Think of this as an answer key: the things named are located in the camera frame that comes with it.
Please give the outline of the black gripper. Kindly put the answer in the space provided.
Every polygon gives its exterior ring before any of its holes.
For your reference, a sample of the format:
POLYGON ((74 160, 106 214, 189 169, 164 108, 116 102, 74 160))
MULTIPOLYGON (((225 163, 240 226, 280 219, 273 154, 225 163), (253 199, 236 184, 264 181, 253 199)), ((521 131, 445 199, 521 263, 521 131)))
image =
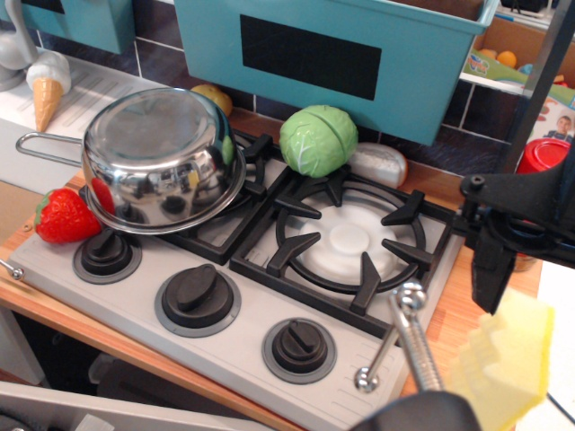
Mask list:
POLYGON ((516 252, 574 264, 574 159, 544 172, 464 177, 454 227, 473 250, 472 298, 494 314, 515 268, 516 252))

